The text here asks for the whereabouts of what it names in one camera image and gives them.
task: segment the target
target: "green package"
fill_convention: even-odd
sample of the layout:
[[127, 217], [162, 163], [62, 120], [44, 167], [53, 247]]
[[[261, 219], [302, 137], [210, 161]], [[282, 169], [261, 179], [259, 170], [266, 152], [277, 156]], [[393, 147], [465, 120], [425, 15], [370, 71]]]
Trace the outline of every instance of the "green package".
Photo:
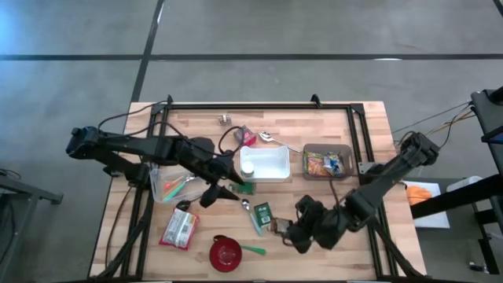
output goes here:
[[273, 213], [270, 211], [269, 203], [256, 205], [254, 210], [255, 215], [257, 215], [259, 226], [262, 227], [270, 224], [270, 220], [273, 218]]

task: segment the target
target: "green handle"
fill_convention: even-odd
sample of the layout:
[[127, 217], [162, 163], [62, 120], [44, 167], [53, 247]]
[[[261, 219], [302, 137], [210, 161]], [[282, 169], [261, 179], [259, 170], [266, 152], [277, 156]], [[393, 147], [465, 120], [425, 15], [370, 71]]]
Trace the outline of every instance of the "green handle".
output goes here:
[[183, 187], [185, 186], [186, 182], [183, 182], [180, 186], [176, 187], [176, 189], [173, 190], [170, 194], [167, 195], [167, 197], [164, 197], [163, 201], [168, 201], [174, 196], [176, 196], [177, 193], [179, 193]]
[[245, 245], [241, 245], [241, 248], [252, 251], [252, 252], [256, 252], [260, 255], [266, 255], [266, 250], [263, 248], [255, 248], [255, 247], [250, 247], [250, 246], [245, 246]]

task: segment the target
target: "silver spoon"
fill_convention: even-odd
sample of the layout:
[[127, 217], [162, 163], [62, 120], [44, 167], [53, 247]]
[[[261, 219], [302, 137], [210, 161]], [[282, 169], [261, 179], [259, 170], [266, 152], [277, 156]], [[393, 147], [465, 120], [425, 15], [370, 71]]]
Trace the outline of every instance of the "silver spoon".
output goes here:
[[265, 142], [277, 142], [277, 143], [280, 143], [282, 145], [286, 145], [286, 147], [288, 147], [289, 149], [291, 149], [293, 151], [296, 151], [298, 153], [302, 152], [301, 150], [298, 150], [298, 149], [294, 148], [293, 146], [287, 145], [284, 142], [281, 142], [281, 141], [273, 139], [273, 137], [269, 133], [267, 133], [267, 132], [264, 132], [264, 131], [259, 132], [259, 136]]
[[251, 218], [251, 222], [253, 222], [253, 226], [255, 227], [255, 230], [259, 234], [259, 236], [262, 236], [262, 229], [260, 229], [259, 224], [257, 223], [257, 219], [255, 219], [255, 216], [253, 216], [252, 212], [250, 211], [250, 202], [247, 199], [243, 199], [241, 201], [241, 205], [243, 208], [248, 212]]

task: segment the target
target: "floor tile line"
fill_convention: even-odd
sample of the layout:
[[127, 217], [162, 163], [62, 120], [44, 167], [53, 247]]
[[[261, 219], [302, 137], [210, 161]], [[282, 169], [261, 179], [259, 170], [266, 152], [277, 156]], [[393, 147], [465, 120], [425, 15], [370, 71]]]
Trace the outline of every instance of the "floor tile line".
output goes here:
[[140, 68], [138, 69], [136, 81], [134, 82], [133, 93], [130, 99], [131, 102], [138, 102], [140, 100], [141, 88], [143, 87], [143, 82], [145, 81], [145, 75], [147, 73], [147, 67], [149, 66], [150, 55], [152, 54], [152, 49], [154, 47], [154, 41], [156, 39], [157, 29], [162, 17], [165, 1], [166, 0], [157, 0], [156, 9], [154, 10], [154, 15], [152, 18], [152, 24], [150, 25], [149, 37], [147, 38], [145, 50], [143, 51], [143, 57], [140, 63]]

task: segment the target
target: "plastic container with food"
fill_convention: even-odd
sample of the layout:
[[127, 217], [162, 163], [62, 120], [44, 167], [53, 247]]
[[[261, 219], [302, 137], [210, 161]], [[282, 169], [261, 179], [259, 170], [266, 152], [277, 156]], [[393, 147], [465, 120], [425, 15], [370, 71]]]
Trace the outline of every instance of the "plastic container with food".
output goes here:
[[[303, 177], [306, 180], [347, 178], [354, 173], [352, 151], [348, 145], [306, 144], [303, 149]], [[333, 170], [329, 165], [336, 164]]]

